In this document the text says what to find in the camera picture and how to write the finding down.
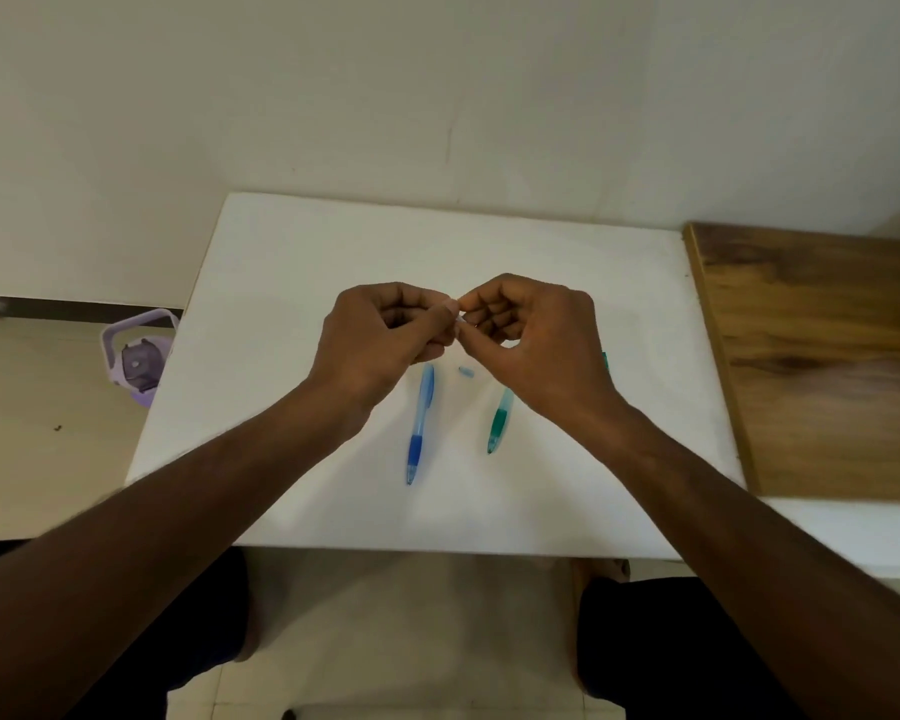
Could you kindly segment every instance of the pen grip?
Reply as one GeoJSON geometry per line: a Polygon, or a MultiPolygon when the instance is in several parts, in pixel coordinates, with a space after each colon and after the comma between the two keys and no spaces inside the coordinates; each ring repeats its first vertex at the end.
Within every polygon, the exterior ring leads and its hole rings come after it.
{"type": "Polygon", "coordinates": [[[407,453],[407,465],[420,464],[420,451],[423,449],[423,437],[413,435],[409,438],[409,451],[407,453]]]}

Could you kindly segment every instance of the right hand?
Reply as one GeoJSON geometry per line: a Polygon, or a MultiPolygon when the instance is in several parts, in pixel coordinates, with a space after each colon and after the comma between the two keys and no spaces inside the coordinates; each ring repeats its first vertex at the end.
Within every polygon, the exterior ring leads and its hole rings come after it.
{"type": "Polygon", "coordinates": [[[567,429],[581,414],[628,410],[604,363],[587,293],[504,274],[470,290],[459,308],[463,349],[551,422],[567,429]]]}

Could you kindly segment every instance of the white table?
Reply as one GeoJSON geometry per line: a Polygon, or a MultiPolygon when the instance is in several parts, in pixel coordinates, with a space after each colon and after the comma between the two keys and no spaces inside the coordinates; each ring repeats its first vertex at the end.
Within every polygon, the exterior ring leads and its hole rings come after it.
{"type": "MultiPolygon", "coordinates": [[[[742,483],[679,233],[249,193],[220,213],[128,480],[298,384],[340,290],[405,280],[459,296],[504,271],[587,290],[624,396],[742,483]]],[[[435,365],[413,486],[403,475],[419,366],[240,542],[678,557],[612,474],[525,405],[487,455],[502,386],[456,344],[435,365]],[[475,379],[457,373],[464,364],[475,379]]],[[[858,565],[900,577],[900,505],[768,502],[858,565]]]]}

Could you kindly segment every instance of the wooden board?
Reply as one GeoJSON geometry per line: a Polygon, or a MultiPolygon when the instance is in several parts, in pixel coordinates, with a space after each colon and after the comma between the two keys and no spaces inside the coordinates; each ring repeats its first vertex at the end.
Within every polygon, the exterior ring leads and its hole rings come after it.
{"type": "Polygon", "coordinates": [[[900,500],[900,241],[683,235],[750,489],[900,500]]]}

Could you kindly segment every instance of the wall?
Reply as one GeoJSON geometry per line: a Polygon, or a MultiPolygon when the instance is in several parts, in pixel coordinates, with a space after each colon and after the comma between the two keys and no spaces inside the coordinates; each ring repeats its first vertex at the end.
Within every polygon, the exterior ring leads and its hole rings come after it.
{"type": "Polygon", "coordinates": [[[181,305],[229,190],[900,234],[900,0],[0,0],[0,295],[181,305]]]}

